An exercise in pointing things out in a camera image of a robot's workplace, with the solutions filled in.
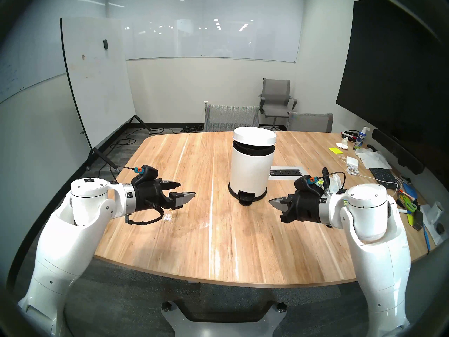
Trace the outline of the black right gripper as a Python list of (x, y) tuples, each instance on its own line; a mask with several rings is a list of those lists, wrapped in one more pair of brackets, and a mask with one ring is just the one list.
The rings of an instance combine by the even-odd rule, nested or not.
[(324, 192), (312, 193), (296, 191), (285, 198), (274, 198), (269, 203), (277, 210), (282, 211), (281, 222), (293, 221), (321, 223), (319, 206)]

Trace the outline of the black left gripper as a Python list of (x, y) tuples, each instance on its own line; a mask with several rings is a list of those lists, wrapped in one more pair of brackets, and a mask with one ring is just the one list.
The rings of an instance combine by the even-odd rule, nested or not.
[(164, 190), (173, 190), (181, 186), (181, 183), (169, 180), (133, 180), (132, 186), (135, 192), (135, 212), (150, 209), (156, 205), (163, 209), (180, 209), (189, 203), (195, 196), (195, 192), (170, 192), (165, 196)]

